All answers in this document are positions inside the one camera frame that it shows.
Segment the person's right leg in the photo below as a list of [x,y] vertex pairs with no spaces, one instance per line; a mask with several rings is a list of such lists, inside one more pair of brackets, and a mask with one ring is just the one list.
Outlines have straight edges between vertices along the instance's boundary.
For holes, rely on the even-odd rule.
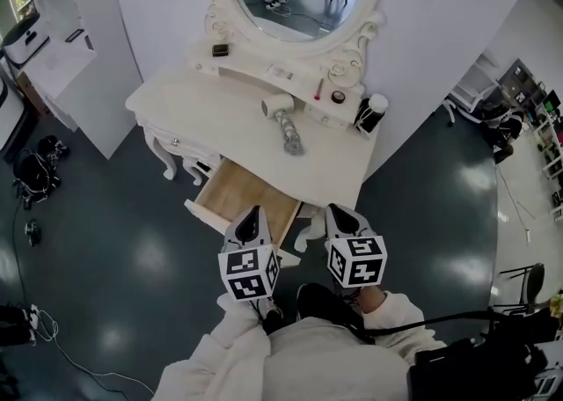
[[297,290],[296,314],[299,319],[314,317],[343,326],[360,341],[375,344],[374,338],[366,332],[362,316],[329,288],[320,284],[303,284]]

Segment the white hair dryer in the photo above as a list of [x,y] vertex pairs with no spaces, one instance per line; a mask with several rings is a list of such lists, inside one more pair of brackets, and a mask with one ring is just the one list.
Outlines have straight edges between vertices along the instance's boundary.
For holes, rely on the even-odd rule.
[[295,101],[289,94],[277,94],[261,101],[261,109],[266,118],[275,120],[281,130],[284,151],[294,157],[304,155],[304,147],[290,114],[294,111]]

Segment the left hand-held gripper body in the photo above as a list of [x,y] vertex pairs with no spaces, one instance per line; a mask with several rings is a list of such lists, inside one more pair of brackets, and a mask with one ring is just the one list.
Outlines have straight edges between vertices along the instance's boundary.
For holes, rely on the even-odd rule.
[[228,238],[218,263],[223,284],[235,301],[257,301],[273,294],[280,264],[270,240],[242,243]]

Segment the white office chair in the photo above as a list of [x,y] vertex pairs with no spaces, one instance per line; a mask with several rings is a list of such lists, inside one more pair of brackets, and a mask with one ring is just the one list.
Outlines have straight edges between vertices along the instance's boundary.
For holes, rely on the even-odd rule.
[[494,90],[500,87],[498,83],[493,82],[484,90],[475,91],[473,89],[465,89],[461,84],[457,84],[442,101],[442,106],[450,116],[449,125],[453,126],[456,123],[455,111],[475,124],[482,123],[483,120],[475,116],[477,106]]

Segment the person's shoe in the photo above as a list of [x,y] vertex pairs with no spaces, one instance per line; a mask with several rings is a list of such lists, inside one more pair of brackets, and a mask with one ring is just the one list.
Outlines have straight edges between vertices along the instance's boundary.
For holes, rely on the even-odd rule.
[[337,287],[334,291],[337,297],[347,305],[356,305],[361,290],[361,288]]
[[268,315],[272,314],[280,319],[283,319],[283,312],[275,304],[272,297],[261,298],[256,302],[256,304],[261,318],[266,319]]

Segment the black metal chair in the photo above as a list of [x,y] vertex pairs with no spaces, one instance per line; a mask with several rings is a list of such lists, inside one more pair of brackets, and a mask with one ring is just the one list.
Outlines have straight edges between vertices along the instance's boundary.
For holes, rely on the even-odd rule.
[[522,277],[523,281],[520,291],[520,300],[517,303],[496,304],[496,307],[517,310],[529,308],[536,304],[537,297],[545,281],[545,265],[543,263],[501,271],[501,274],[510,274],[510,280]]

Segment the large wooden drawer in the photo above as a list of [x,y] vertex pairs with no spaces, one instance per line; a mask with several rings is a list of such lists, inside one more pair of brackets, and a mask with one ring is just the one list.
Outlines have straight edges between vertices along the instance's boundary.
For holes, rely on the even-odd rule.
[[282,243],[301,207],[301,202],[270,186],[242,166],[224,159],[204,184],[195,200],[186,200],[190,213],[224,234],[246,210],[262,206],[281,267],[300,264],[301,259],[282,249]]

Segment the small black floor device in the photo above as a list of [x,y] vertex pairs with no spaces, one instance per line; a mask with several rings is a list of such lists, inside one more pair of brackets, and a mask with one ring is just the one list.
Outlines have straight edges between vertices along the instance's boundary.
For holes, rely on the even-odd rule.
[[39,224],[34,219],[26,222],[24,226],[24,232],[31,247],[34,247],[35,245],[40,243],[41,229]]

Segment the person's leg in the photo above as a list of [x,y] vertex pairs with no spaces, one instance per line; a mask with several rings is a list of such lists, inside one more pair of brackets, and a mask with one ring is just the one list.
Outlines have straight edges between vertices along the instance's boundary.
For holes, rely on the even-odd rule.
[[294,316],[285,316],[280,310],[270,310],[261,324],[266,335],[270,336],[280,329],[293,324],[294,321]]
[[343,326],[360,341],[375,344],[374,338],[366,332],[362,316],[329,288],[320,284],[303,284],[297,290],[296,314],[299,319],[314,317]]

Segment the person's left leg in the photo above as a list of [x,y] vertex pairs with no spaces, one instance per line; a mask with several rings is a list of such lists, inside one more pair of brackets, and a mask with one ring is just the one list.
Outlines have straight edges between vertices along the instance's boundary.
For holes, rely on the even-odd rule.
[[285,316],[280,310],[270,310],[261,324],[266,335],[270,336],[280,329],[293,324],[294,321],[294,316]]

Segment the black equipment pack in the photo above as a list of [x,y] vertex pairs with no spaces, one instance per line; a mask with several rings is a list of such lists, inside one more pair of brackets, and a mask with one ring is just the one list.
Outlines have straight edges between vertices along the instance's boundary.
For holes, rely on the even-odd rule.
[[548,309],[507,316],[479,343],[462,339],[419,352],[407,374],[409,401],[524,401],[548,369],[539,345],[555,338],[559,320]]

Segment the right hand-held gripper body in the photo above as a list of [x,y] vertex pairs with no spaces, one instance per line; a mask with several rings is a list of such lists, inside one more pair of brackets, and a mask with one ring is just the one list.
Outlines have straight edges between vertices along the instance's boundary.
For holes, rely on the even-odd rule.
[[327,269],[343,288],[381,283],[387,262],[382,236],[331,238],[327,249]]

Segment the person's white hoodie torso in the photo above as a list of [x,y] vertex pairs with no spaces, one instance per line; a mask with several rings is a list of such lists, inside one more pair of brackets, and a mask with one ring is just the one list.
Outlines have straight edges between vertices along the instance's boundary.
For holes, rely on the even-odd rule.
[[409,401],[408,364],[306,320],[270,339],[260,326],[237,338],[206,390],[211,401]]

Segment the person's left shoe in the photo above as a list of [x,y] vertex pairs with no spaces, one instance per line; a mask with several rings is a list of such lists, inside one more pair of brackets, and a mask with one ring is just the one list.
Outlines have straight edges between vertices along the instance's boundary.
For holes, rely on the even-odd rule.
[[272,314],[280,319],[283,319],[283,312],[275,304],[272,297],[261,298],[256,302],[256,304],[261,318],[266,319],[268,315]]

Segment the person's left forearm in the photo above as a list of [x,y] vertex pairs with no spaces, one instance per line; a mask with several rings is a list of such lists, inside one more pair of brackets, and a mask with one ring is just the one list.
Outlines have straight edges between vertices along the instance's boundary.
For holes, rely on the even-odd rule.
[[261,401],[272,348],[250,304],[223,294],[222,321],[190,358],[165,367],[151,401]]

